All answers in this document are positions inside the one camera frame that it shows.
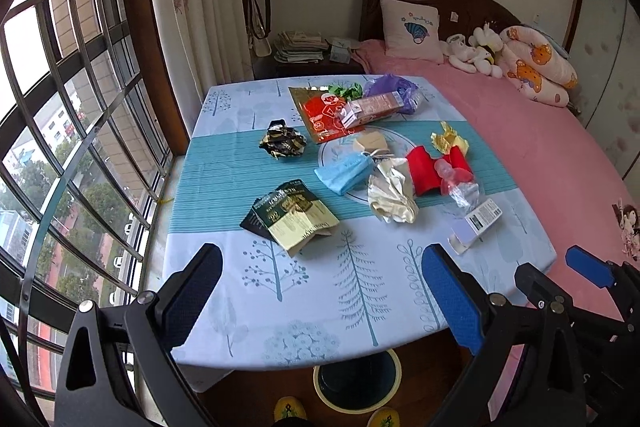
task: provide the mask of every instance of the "wooden headboard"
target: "wooden headboard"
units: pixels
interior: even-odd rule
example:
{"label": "wooden headboard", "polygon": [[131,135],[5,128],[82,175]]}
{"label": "wooden headboard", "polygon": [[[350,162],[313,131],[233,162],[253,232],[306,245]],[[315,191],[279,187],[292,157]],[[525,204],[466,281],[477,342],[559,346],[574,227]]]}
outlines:
{"label": "wooden headboard", "polygon": [[[446,40],[455,33],[462,33],[468,37],[473,30],[488,22],[495,32],[501,32],[507,26],[520,24],[520,21],[505,7],[494,0],[401,0],[414,4],[427,4],[438,9],[440,25],[438,36]],[[458,14],[458,22],[450,20],[451,12]],[[383,40],[385,34],[382,28],[382,10],[380,0],[362,0],[362,15],[360,17],[361,41],[367,39]]]}

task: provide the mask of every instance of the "teal stripe on tablecloth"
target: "teal stripe on tablecloth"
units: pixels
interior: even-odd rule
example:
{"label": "teal stripe on tablecloth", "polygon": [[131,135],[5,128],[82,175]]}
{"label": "teal stripe on tablecloth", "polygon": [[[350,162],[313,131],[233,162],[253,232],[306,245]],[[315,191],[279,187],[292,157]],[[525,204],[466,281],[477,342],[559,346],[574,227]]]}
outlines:
{"label": "teal stripe on tablecloth", "polygon": [[[376,126],[393,130],[416,145],[424,145],[432,157],[440,156],[431,145],[431,133],[441,133],[437,121],[383,121]],[[486,194],[516,188],[516,184],[478,133],[464,121],[454,128],[470,145],[467,160],[482,181]],[[258,148],[265,131],[247,131],[197,137],[191,140],[180,175],[169,226],[170,233],[221,232],[239,230],[239,223],[256,198],[288,180],[302,179],[305,185],[338,219],[370,216],[366,204],[346,196],[337,196],[316,177],[319,145],[311,142],[299,158],[275,160]],[[416,198],[418,206],[433,206],[449,201],[439,194]]]}

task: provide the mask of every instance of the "white pillow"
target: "white pillow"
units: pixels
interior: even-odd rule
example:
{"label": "white pillow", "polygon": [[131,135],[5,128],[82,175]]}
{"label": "white pillow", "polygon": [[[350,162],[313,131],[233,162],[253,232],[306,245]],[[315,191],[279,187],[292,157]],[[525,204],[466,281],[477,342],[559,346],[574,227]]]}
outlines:
{"label": "white pillow", "polygon": [[386,55],[424,58],[443,63],[438,40],[438,10],[433,6],[398,0],[380,0]]}

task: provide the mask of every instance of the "pink bedsheet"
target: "pink bedsheet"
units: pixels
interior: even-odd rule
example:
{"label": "pink bedsheet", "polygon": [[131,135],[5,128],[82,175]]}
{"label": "pink bedsheet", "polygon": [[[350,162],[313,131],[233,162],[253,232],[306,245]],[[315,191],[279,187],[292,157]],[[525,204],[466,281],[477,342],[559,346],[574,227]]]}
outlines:
{"label": "pink bedsheet", "polygon": [[606,290],[564,262],[573,245],[603,260],[633,262],[622,253],[611,208],[618,198],[626,204],[631,197],[569,110],[527,100],[504,78],[464,73],[448,63],[386,57],[383,41],[363,42],[355,58],[367,73],[423,76],[433,84],[474,126],[523,191],[558,254],[549,277],[573,296],[576,306],[620,319]]}

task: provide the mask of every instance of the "wooden floor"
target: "wooden floor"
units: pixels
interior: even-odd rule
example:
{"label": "wooden floor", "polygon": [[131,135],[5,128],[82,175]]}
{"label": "wooden floor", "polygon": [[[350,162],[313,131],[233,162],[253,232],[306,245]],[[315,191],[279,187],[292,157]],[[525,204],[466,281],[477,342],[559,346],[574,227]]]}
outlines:
{"label": "wooden floor", "polygon": [[[403,427],[422,427],[437,411],[462,371],[460,350],[449,330],[395,349],[402,382],[388,403]],[[366,427],[369,415],[347,415],[327,407],[316,394],[312,369],[235,371],[200,395],[220,427],[270,427],[273,407],[283,396],[296,396],[316,427]]]}

